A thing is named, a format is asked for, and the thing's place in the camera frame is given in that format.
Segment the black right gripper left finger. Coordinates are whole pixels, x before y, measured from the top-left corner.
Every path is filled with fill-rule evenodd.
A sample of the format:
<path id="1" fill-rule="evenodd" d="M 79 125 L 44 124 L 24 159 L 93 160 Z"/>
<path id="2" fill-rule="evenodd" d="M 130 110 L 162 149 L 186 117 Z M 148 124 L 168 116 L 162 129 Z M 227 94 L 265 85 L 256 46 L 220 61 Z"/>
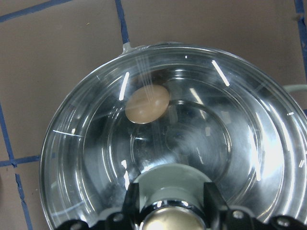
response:
<path id="1" fill-rule="evenodd" d="M 58 230 L 134 230 L 141 220 L 140 187 L 138 183 L 129 185 L 121 211 L 114 212 L 105 220 L 99 220 L 93 226 L 80 219 L 65 221 Z"/>

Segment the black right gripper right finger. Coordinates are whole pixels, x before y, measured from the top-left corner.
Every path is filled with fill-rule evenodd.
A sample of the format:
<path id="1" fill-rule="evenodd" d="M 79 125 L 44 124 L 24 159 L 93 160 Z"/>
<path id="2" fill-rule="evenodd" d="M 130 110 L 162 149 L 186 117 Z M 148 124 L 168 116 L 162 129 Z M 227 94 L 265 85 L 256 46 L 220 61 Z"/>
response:
<path id="1" fill-rule="evenodd" d="M 212 230 L 305 230 L 306 224 L 290 216 L 271 217 L 263 223 L 244 207 L 229 207 L 213 182 L 203 185 L 204 214 Z"/>

